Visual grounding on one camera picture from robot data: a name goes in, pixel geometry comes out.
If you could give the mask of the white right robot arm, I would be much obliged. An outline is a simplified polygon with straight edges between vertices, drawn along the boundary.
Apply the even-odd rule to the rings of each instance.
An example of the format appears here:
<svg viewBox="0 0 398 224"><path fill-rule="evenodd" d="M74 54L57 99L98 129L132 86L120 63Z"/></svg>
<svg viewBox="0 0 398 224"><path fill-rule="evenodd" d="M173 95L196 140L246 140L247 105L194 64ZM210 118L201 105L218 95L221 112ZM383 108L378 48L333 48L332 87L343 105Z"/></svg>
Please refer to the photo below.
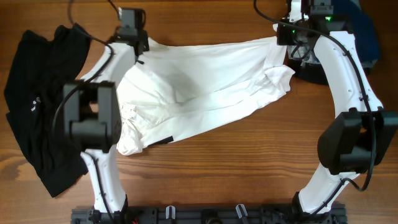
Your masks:
<svg viewBox="0 0 398 224"><path fill-rule="evenodd" d="M351 184L370 184L397 130L397 113L385 110L361 65L356 37L342 17L317 15L277 21L278 45L308 46L321 66L333 97L335 119L318 139L320 161L309 183L294 196L295 216L316 220Z"/></svg>

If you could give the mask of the white printed t-shirt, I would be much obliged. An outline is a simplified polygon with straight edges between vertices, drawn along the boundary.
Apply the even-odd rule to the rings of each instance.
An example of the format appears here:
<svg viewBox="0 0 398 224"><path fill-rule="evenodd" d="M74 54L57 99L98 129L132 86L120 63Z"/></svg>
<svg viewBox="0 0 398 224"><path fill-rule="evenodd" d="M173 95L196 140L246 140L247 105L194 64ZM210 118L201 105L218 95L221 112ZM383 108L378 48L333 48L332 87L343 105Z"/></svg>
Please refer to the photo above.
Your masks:
<svg viewBox="0 0 398 224"><path fill-rule="evenodd" d="M243 119L283 97L294 71L275 37L150 50L121 79L124 156L181 141Z"/></svg>

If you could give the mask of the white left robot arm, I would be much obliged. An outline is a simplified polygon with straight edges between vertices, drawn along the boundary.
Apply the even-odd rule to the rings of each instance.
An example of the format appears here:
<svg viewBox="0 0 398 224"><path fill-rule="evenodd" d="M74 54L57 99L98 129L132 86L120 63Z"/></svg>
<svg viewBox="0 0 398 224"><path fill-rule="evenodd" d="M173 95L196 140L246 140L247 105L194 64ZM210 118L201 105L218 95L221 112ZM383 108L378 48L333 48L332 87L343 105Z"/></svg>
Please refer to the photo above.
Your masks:
<svg viewBox="0 0 398 224"><path fill-rule="evenodd" d="M63 100L54 120L62 120L62 134L83 159L95 195L92 209L72 211L72 223L132 221L116 162L122 126L116 75L124 75L148 50L146 30L122 28L105 43L93 73L63 86Z"/></svg>

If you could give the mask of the black t-shirt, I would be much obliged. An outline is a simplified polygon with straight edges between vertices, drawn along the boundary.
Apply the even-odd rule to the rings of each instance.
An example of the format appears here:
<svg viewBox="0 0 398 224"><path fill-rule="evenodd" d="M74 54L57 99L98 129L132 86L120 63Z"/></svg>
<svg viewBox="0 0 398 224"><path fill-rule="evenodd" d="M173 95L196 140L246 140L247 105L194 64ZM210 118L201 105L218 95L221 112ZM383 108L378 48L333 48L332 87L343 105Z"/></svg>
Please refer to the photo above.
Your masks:
<svg viewBox="0 0 398 224"><path fill-rule="evenodd" d="M25 31L4 90L14 137L51 197L88 172L80 153L61 133L54 136L51 125L63 86L82 70L90 44L78 24L58 26L53 40Z"/></svg>

